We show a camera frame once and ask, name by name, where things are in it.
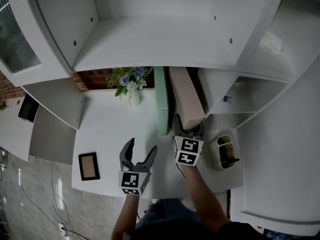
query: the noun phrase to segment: flower pot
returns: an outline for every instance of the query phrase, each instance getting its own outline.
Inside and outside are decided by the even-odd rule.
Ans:
[[[133,90],[131,92],[130,104],[131,108],[135,108],[140,104],[140,93],[138,90]]]

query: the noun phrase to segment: white table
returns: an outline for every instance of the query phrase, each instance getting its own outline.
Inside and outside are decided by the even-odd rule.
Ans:
[[[134,164],[143,162],[151,148],[157,145],[157,155],[151,168],[152,175],[142,198],[187,197],[189,194],[185,179],[174,160],[173,134],[171,132],[167,136],[158,135],[154,90],[143,90],[141,104],[134,109],[131,109],[127,100],[114,97],[114,90],[94,91],[88,95],[89,98],[85,100],[83,106],[80,128],[75,137],[72,187],[101,195],[124,197],[125,194],[119,188],[119,154],[126,142],[135,138],[132,157]],[[206,132],[206,136],[211,140],[214,134]],[[238,151],[237,136],[234,142]],[[100,179],[82,181],[78,155],[91,152],[96,152]],[[197,166],[214,193],[243,184],[241,160],[232,168],[216,171],[206,142]]]
[[[34,124],[18,117],[24,99],[25,97],[7,99],[6,105],[9,107],[0,111],[0,147],[28,161]]]

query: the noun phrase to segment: beige box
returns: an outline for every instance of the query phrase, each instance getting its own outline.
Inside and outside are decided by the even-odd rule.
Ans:
[[[205,118],[196,89],[185,67],[171,66],[169,75],[182,127],[184,130],[191,130]]]

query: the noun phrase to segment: mint green box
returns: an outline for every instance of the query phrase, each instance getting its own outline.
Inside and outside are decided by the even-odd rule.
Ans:
[[[155,103],[158,113],[158,131],[162,136],[168,134],[169,105],[165,70],[163,66],[154,67]]]

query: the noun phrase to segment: cabinet door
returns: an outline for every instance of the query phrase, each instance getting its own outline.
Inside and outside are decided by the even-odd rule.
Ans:
[[[36,0],[0,0],[0,67],[15,86],[72,75]]]

